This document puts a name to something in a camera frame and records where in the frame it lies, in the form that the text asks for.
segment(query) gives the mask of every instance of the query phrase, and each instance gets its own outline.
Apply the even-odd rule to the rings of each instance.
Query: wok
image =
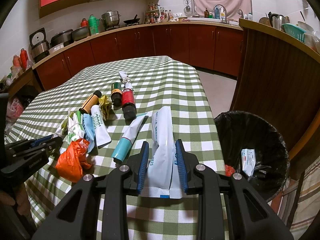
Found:
[[[134,17],[134,19],[123,21],[125,24],[135,24],[140,21],[140,18],[137,18],[138,14]]]

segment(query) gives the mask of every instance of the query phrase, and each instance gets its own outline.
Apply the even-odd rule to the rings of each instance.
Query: green thermos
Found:
[[[92,14],[88,19],[88,23],[89,23],[90,35],[98,34],[99,19],[94,17]]]

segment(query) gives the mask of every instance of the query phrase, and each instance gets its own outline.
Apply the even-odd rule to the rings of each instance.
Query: teal basket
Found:
[[[298,27],[297,25],[293,25],[291,23],[285,23],[282,25],[285,33],[289,34],[290,36],[298,39],[299,41],[304,43],[304,34],[307,32],[304,29]]]

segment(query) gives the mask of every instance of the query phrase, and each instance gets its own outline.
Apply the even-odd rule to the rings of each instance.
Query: floor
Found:
[[[198,69],[197,72],[209,101],[213,117],[229,111],[237,81]]]

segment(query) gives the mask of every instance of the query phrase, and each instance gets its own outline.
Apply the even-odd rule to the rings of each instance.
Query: kitchen sink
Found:
[[[223,23],[221,19],[212,19],[212,18],[201,18],[201,17],[190,17],[188,18],[188,20],[190,22],[193,22],[193,21],[198,21],[198,22],[217,22],[217,23]],[[238,22],[235,22],[235,21],[228,21],[228,24],[230,25],[235,25],[235,26],[239,26],[239,23]]]

